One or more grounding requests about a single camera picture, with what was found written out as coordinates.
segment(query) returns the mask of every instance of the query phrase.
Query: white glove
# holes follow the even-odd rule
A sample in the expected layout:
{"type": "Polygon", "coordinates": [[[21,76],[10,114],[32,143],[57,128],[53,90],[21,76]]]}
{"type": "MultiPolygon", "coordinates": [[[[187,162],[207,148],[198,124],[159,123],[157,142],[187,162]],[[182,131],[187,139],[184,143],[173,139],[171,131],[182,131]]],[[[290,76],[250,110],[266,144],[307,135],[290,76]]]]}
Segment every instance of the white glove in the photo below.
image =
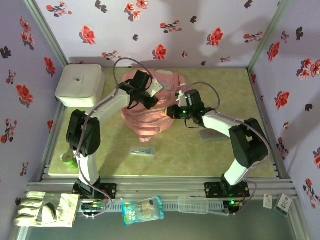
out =
{"type": "Polygon", "coordinates": [[[24,227],[72,228],[78,212],[77,194],[30,191],[21,202],[13,224],[24,227]]]}

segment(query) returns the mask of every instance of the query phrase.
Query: floral wallpaper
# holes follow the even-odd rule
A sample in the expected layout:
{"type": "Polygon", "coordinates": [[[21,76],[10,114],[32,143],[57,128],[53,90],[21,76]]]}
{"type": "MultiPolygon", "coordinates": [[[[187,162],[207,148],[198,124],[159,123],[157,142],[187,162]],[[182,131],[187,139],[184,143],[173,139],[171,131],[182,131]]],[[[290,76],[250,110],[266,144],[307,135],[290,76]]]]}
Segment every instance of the floral wallpaper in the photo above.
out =
{"type": "Polygon", "coordinates": [[[320,6],[294,1],[252,72],[283,159],[313,234],[320,216],[320,6]]]}
{"type": "Polygon", "coordinates": [[[69,63],[225,68],[249,65],[279,0],[35,2],[69,63]]]}
{"type": "Polygon", "coordinates": [[[23,1],[1,1],[0,9],[0,239],[9,239],[54,127],[63,68],[23,1]]]}

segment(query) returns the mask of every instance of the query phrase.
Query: plastic bag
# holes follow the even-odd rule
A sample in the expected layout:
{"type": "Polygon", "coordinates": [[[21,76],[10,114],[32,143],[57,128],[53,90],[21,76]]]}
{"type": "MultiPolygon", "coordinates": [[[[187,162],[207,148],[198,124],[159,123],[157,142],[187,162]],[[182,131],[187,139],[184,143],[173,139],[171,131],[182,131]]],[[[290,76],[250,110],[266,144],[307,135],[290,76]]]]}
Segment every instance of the plastic bag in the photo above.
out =
{"type": "Polygon", "coordinates": [[[165,211],[162,199],[160,196],[155,196],[138,202],[124,202],[122,217],[125,226],[164,219],[165,211]]]}

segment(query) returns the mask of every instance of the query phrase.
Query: tag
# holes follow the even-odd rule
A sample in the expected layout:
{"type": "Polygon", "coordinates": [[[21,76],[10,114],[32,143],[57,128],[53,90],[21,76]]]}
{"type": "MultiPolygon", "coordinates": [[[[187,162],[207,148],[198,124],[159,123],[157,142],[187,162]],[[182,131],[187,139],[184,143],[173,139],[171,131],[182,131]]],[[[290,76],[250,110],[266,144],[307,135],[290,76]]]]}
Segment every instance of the tag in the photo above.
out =
{"type": "Polygon", "coordinates": [[[268,194],[263,195],[263,207],[272,209],[272,196],[268,194]]]}
{"type": "Polygon", "coordinates": [[[282,194],[276,204],[276,210],[287,217],[289,215],[291,204],[292,199],[282,194]]]}

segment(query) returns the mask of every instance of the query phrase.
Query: green tabletop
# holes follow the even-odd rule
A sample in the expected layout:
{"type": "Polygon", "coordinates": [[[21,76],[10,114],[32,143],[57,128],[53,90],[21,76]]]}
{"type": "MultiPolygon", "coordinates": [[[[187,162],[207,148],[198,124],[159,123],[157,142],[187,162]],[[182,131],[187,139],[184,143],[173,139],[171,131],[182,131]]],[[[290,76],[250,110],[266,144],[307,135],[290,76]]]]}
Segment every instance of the green tabletop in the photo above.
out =
{"type": "MultiPolygon", "coordinates": [[[[116,75],[121,81],[125,73],[132,68],[118,68],[116,75]]],[[[256,118],[261,126],[261,118],[254,98],[247,71],[236,69],[166,69],[178,72],[187,84],[206,82],[219,92],[223,114],[238,118],[256,118]]],[[[112,69],[103,70],[106,82],[103,97],[115,89],[112,69]]],[[[206,107],[215,107],[217,97],[212,89],[197,85],[206,107]]],[[[68,108],[49,169],[51,176],[76,176],[77,169],[72,169],[60,160],[69,150],[66,133],[71,113],[75,108],[68,108]]],[[[96,153],[97,168],[102,177],[106,176],[201,176],[220,177],[234,161],[230,140],[203,142],[199,139],[201,128],[188,129],[183,120],[176,120],[172,127],[155,135],[149,142],[141,143],[138,136],[129,129],[116,113],[101,127],[101,145],[96,153]],[[130,147],[155,148],[155,156],[130,155],[130,147]]],[[[250,174],[254,178],[274,178],[272,163],[255,169],[250,174]]]]}

